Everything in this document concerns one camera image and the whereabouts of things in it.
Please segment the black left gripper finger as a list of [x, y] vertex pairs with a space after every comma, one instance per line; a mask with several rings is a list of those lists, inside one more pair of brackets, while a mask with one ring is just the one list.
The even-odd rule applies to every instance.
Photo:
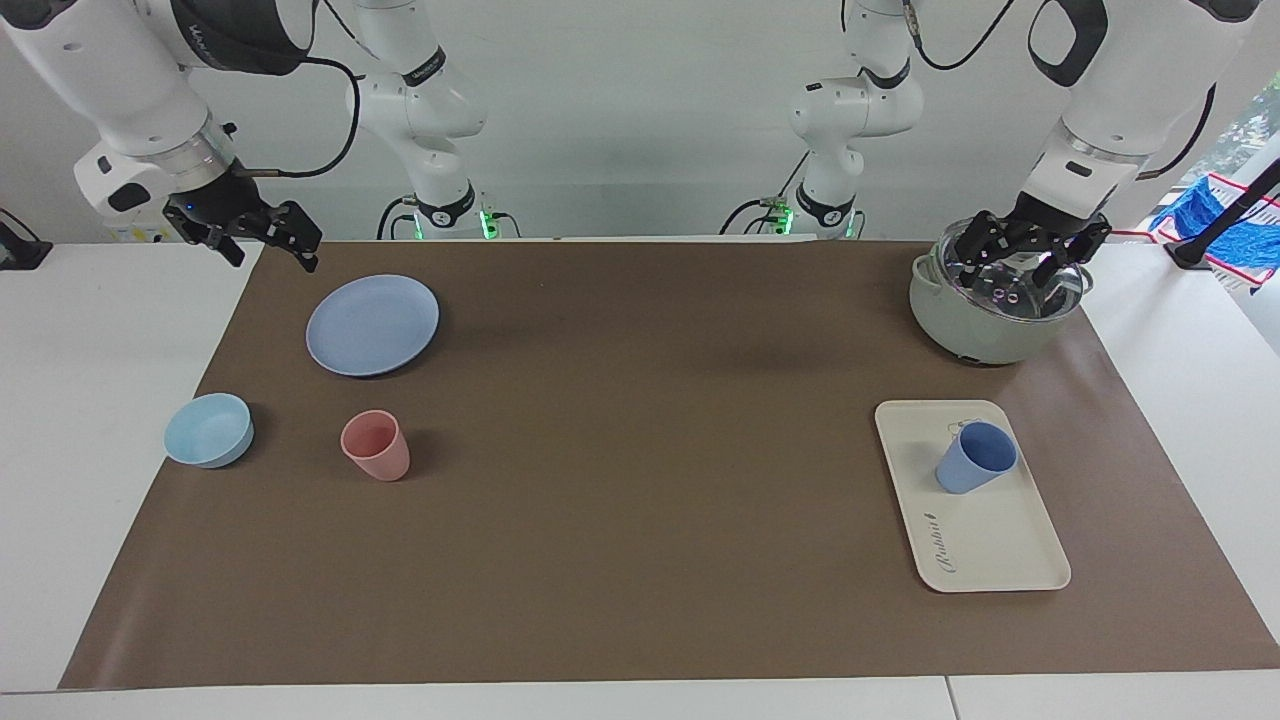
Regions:
[[1038, 287], [1044, 288], [1062, 269], [1089, 263], [1111, 233], [1108, 222], [1092, 222], [1071, 237], [1050, 236], [1050, 254], [1038, 265]]
[[950, 240], [950, 264], [956, 273], [975, 273], [979, 266], [1004, 259], [1004, 223], [992, 211], [979, 211], [959, 222]]

